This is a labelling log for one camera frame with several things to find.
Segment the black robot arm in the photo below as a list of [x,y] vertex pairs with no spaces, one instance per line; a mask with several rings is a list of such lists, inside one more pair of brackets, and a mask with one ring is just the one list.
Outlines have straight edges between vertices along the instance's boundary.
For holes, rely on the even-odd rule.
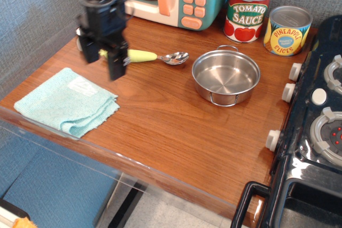
[[129,64],[125,0],[79,0],[85,14],[78,17],[78,44],[88,63],[99,59],[100,50],[107,52],[110,79],[115,81],[126,73]]

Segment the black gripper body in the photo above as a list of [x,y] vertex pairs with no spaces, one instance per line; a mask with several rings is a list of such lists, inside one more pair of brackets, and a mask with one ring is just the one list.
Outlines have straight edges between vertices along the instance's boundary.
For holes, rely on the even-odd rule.
[[82,36],[92,36],[108,52],[127,49],[125,0],[79,0],[85,14],[78,17]]

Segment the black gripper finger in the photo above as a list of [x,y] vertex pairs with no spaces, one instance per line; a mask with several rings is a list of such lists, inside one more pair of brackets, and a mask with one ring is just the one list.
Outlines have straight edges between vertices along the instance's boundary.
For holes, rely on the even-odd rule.
[[126,74],[128,66],[127,49],[114,49],[108,52],[107,62],[109,68],[110,79],[115,81]]
[[80,39],[83,55],[87,63],[93,63],[99,60],[99,46],[92,36],[81,36]]

